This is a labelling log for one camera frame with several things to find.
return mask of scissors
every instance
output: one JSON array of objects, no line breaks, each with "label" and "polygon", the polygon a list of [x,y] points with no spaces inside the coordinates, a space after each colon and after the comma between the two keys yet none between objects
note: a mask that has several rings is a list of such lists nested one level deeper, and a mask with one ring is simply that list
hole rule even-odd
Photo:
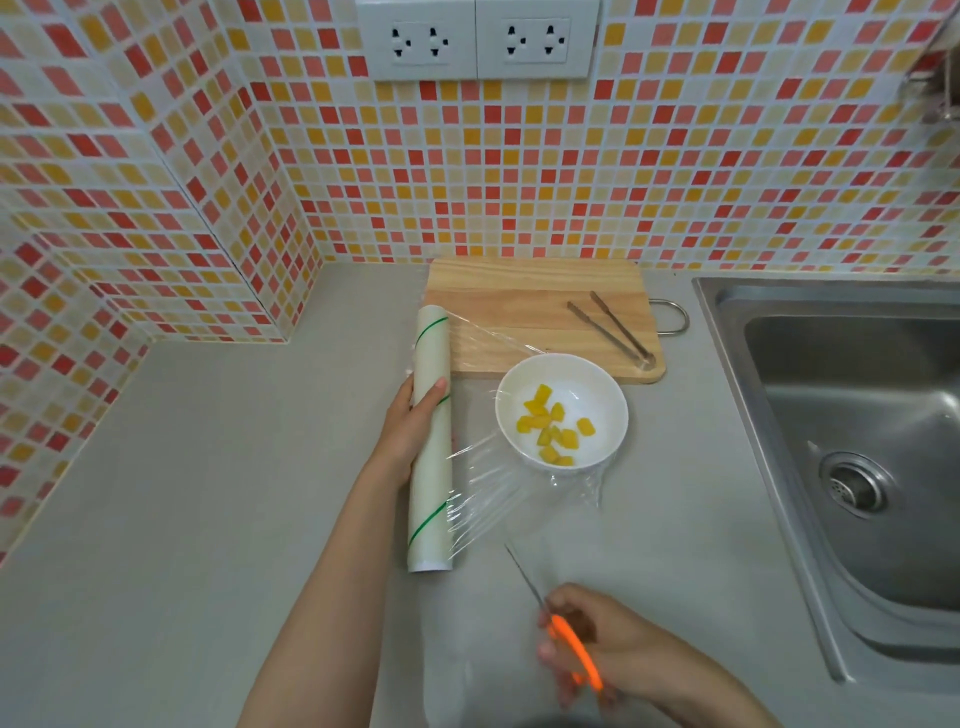
[{"label": "scissors", "polygon": [[534,597],[537,599],[537,603],[540,605],[540,608],[545,614],[549,615],[550,623],[547,625],[546,633],[550,636],[550,639],[563,640],[567,646],[573,650],[573,654],[575,654],[577,659],[580,660],[580,664],[584,666],[584,671],[587,674],[582,675],[574,672],[573,682],[575,682],[577,685],[583,685],[585,682],[587,682],[595,692],[599,693],[603,690],[603,680],[600,677],[600,672],[597,670],[596,665],[590,659],[587,650],[584,648],[584,644],[580,641],[580,638],[577,637],[577,633],[573,631],[573,627],[570,626],[570,623],[566,619],[554,613],[553,610],[546,605],[543,597],[540,596],[540,592],[537,591],[537,587],[535,587],[534,583],[530,581],[530,577],[527,576],[526,571],[523,570],[520,562],[518,562],[516,556],[514,556],[510,546],[504,544],[504,547],[507,548],[507,553],[510,554],[510,558],[513,559],[516,567],[519,569],[520,576],[523,577],[523,580],[527,583],[527,586],[530,587],[530,591],[534,593]]}]

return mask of white outlet plate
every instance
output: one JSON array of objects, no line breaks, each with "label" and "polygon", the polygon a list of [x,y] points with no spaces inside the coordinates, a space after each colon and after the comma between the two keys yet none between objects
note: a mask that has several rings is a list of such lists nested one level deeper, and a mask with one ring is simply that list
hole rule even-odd
[{"label": "white outlet plate", "polygon": [[475,79],[474,0],[356,0],[376,81]]},{"label": "white outlet plate", "polygon": [[599,11],[600,0],[476,0],[477,76],[585,78]]}]

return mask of mosaic tile wall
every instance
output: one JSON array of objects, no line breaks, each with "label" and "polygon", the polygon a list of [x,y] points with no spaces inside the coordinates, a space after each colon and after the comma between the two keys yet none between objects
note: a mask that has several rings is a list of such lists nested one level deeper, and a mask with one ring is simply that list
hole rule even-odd
[{"label": "mosaic tile wall", "polygon": [[283,341],[321,264],[198,0],[0,2],[0,204],[154,338]]},{"label": "mosaic tile wall", "polygon": [[0,228],[0,564],[119,396],[149,339]]},{"label": "mosaic tile wall", "polygon": [[337,257],[960,267],[960,134],[896,103],[953,0],[608,0],[586,82],[375,84],[341,0],[216,0]]}]

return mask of metal handle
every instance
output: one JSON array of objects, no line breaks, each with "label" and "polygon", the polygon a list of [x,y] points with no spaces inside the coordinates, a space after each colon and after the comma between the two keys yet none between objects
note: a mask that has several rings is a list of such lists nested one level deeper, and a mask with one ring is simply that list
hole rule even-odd
[{"label": "metal handle", "polygon": [[676,308],[680,311],[680,315],[684,317],[684,322],[681,324],[680,328],[674,328],[671,331],[658,331],[657,336],[680,336],[684,331],[690,328],[690,316],[684,310],[684,307],[679,303],[674,301],[669,301],[667,299],[650,299],[650,305],[668,305],[672,308]]}]

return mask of hand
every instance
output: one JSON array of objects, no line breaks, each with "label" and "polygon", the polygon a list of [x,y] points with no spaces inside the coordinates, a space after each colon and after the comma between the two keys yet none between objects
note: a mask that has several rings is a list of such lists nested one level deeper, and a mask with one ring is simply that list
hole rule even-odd
[{"label": "hand", "polygon": [[399,489],[410,479],[414,458],[420,453],[430,434],[430,419],[437,404],[446,396],[447,381],[441,376],[423,395],[417,406],[410,406],[414,394],[414,377],[400,385],[394,401],[387,408],[380,439],[373,448],[369,465],[382,468]]},{"label": "hand", "polygon": [[[665,705],[676,699],[680,684],[691,679],[692,667],[716,665],[611,596],[564,584],[546,601],[551,610],[570,623],[604,679],[602,702],[615,700],[617,691],[621,691]],[[549,616],[541,612],[540,626],[545,627],[548,622]],[[579,692],[571,673],[583,672],[580,661],[562,642],[541,643],[537,652],[540,660],[553,668],[558,699],[567,708]]]}]

